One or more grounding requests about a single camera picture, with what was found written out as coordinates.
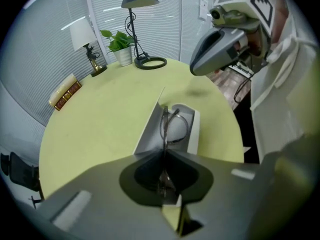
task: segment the desk lamp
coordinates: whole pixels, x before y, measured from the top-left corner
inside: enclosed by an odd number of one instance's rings
[[[96,58],[98,58],[100,54],[98,52],[92,52],[94,48],[92,46],[89,47],[89,44],[95,42],[97,38],[87,19],[83,18],[74,22],[70,26],[70,33],[75,52],[82,47],[86,48],[86,56],[94,69],[91,76],[95,77],[105,71],[107,66],[99,66],[96,62]]]
[[[125,30],[129,36],[133,38],[134,41],[134,64],[137,68],[142,69],[142,70],[154,70],[161,68],[167,64],[167,60],[165,58],[161,57],[153,57],[149,56],[148,53],[146,53],[140,44],[138,43],[138,39],[135,33],[135,27],[134,27],[134,20],[136,19],[136,15],[132,12],[132,8],[140,8],[140,7],[147,7],[147,6],[154,6],[159,4],[158,0],[123,0],[122,1],[122,8],[127,8],[129,10],[129,16],[125,20]],[[138,45],[140,46],[142,53],[139,54],[138,50]],[[161,61],[163,63],[159,65],[154,65],[154,66],[146,66],[144,65],[147,62],[151,61]]]

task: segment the black chair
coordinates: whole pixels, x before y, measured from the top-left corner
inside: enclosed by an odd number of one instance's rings
[[[13,183],[39,192],[41,199],[35,200],[33,196],[30,199],[36,209],[36,204],[44,200],[39,180],[39,167],[26,164],[18,155],[11,152],[10,156],[1,154],[1,169],[5,175],[9,175]]]

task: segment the tabletop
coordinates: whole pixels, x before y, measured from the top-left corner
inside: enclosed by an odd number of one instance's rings
[[[200,112],[197,155],[243,163],[236,117],[206,76],[192,75],[187,64],[173,59],[154,70],[118,62],[107,67],[84,78],[50,117],[39,156],[45,198],[93,166],[131,156],[164,87],[161,106],[182,103]]]

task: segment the round black lamp base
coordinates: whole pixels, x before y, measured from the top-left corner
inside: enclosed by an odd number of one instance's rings
[[[99,71],[93,71],[91,73],[92,77],[96,77],[97,75],[100,75],[103,71],[105,71],[107,69],[107,66],[104,65]]]
[[[153,61],[160,61],[163,62],[159,65],[154,65],[154,66],[145,66],[144,64],[147,62],[153,62]],[[135,58],[134,59],[134,64],[137,68],[141,70],[155,70],[164,67],[167,65],[167,60],[165,58],[161,57],[152,57],[150,56],[149,58],[147,57],[140,57],[140,58]]]

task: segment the camera lens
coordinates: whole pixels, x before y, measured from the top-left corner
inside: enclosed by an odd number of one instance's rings
[[[216,20],[220,18],[220,14],[216,10],[214,10],[211,14],[212,14],[212,17]]]

